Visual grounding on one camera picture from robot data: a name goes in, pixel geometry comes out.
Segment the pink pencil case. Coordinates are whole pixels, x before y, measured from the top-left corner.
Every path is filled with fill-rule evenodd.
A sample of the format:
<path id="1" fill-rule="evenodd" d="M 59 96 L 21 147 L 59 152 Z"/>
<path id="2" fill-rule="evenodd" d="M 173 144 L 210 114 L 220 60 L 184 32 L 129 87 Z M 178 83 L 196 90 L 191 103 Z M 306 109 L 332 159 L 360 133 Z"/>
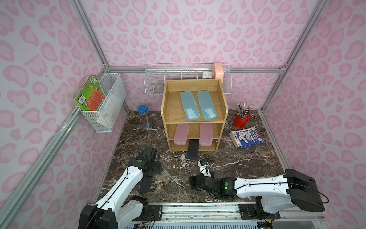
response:
<path id="1" fill-rule="evenodd" d="M 187 143 L 189 124 L 177 124 L 173 142 L 178 146 L 184 146 Z"/>
<path id="2" fill-rule="evenodd" d="M 210 147 L 213 143 L 213 123 L 202 123 L 200 125 L 199 144 L 203 147 Z"/>

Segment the teal pencil case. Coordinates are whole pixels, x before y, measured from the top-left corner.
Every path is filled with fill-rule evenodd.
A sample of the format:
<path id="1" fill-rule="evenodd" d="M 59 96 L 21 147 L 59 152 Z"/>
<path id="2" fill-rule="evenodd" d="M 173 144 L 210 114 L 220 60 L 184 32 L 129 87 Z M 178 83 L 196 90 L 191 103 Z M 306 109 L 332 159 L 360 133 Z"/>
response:
<path id="1" fill-rule="evenodd" d="M 188 121 L 194 121 L 199 119 L 200 113 L 193 93 L 191 91 L 181 92 L 180 98 L 186 119 Z"/>
<path id="2" fill-rule="evenodd" d="M 204 120 L 214 120 L 217 118 L 217 111 L 215 109 L 211 94 L 209 91 L 197 92 L 197 98 Z"/>

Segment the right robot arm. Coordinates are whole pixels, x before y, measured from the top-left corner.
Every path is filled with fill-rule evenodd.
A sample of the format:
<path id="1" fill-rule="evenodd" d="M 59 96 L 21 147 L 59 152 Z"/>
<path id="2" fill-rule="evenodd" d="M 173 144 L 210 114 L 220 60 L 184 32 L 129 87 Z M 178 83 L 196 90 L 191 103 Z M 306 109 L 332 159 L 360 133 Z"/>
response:
<path id="1" fill-rule="evenodd" d="M 298 207 L 308 212 L 324 212 L 324 196 L 315 179 L 294 169 L 276 177 L 249 179 L 239 177 L 214 178 L 203 169 L 198 176 L 189 177 L 192 189 L 203 191 L 213 199 L 230 200 L 256 198 L 257 214 L 276 214 Z"/>

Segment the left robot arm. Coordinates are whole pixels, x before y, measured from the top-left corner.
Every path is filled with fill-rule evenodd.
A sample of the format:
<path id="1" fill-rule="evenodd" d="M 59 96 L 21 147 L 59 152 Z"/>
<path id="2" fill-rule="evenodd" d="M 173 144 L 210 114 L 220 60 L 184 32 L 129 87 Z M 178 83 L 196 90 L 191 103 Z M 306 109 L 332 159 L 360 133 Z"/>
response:
<path id="1" fill-rule="evenodd" d="M 126 170 L 107 194 L 94 205 L 86 205 L 80 214 L 80 229 L 123 229 L 136 221 L 134 228 L 153 227 L 162 219 L 163 206 L 150 205 L 140 196 L 129 197 L 137 186 L 139 192 L 149 192 L 152 177 L 162 172 L 156 159 L 157 150 L 146 147 L 139 157 L 131 159 Z"/>

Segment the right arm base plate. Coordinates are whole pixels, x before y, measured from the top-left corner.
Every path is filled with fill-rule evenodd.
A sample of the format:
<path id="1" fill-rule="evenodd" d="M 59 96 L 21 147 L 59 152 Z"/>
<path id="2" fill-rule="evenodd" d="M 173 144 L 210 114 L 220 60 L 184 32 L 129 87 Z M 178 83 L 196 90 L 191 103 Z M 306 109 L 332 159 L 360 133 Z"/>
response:
<path id="1" fill-rule="evenodd" d="M 256 206 L 256 204 L 239 204 L 239 213 L 242 220 L 255 220 L 255 219 L 261 219 L 261 220 L 276 220 L 281 219 L 281 216 L 279 212 L 272 214 L 272 213 L 266 213 L 262 209 L 259 209 L 259 207 Z"/>

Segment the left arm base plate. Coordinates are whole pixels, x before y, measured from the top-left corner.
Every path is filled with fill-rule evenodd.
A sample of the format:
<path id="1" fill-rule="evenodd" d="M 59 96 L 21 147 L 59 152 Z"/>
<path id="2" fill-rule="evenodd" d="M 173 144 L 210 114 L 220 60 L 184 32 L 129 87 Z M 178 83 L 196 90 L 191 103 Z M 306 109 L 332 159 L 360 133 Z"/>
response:
<path id="1" fill-rule="evenodd" d="M 163 205 L 161 204 L 152 204 L 143 206 L 142 213 L 139 216 L 133 217 L 132 221 L 147 221 L 151 217 L 153 220 L 160 221 L 162 220 L 163 213 Z"/>

